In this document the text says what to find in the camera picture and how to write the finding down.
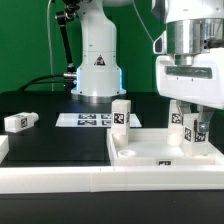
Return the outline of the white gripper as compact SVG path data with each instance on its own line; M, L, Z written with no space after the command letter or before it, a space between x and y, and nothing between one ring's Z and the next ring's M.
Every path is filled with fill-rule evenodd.
M196 55L192 66L176 66L172 56L159 56L156 84L161 96L178 99L181 115L191 113L190 103L198 104L197 131L208 132L214 108L224 109L224 48Z

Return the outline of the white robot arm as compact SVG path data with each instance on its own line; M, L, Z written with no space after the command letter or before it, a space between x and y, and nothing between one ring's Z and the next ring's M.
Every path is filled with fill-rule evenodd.
M116 63L116 27L103 8L134 0L62 0L65 19L82 27L82 64L72 93L96 101L123 94ZM197 130L209 129L215 109L224 109L224 0L151 0L152 13L166 29L153 43L160 95L199 106Z

